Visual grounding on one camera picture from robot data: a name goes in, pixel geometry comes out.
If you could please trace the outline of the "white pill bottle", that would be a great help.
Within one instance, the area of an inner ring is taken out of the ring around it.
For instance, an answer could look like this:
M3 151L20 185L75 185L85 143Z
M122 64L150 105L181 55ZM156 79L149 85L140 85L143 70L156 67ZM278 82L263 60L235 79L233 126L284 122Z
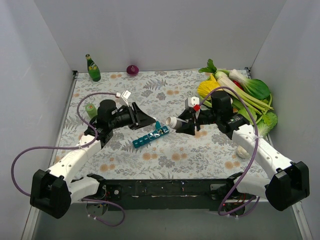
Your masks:
M165 124L170 127L171 129L178 130L181 128L183 125L187 124L188 122L186 120L177 118L175 116L168 117L165 120Z

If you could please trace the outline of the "teal pill organizer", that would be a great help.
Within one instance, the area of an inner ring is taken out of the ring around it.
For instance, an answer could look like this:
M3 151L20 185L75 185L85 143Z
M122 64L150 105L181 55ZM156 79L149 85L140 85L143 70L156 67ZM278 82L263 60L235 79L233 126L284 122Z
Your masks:
M169 133L170 130L166 125L161 125L158 121L156 121L154 125L154 130L152 132L149 132L148 134L132 141L133 147L135 149L138 149Z

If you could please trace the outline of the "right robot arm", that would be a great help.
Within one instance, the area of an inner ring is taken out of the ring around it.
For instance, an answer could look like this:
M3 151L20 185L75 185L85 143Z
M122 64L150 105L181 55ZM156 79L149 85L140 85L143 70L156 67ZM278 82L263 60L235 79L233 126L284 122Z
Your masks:
M241 114L234 114L231 97L225 91L210 93L211 110L201 110L198 97L185 101L185 110L179 117L169 117L165 123L177 133L194 135L201 125L216 124L229 139L244 148L266 172L268 179L257 179L247 171L227 178L218 192L237 199L243 194L264 198L278 211L283 211L310 195L309 169L302 161L293 162L274 149L258 135Z

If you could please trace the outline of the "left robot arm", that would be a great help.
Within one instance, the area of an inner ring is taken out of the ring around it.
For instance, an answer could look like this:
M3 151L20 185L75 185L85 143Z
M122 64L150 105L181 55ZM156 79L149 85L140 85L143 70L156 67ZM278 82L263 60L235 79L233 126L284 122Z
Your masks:
M38 170L32 178L30 204L59 219L71 204L83 198L103 199L106 194L105 179L94 173L75 180L75 175L85 163L98 153L112 138L113 130L129 127L136 130L156 122L136 103L116 107L110 99L100 102L97 115L90 121L76 148L46 171Z

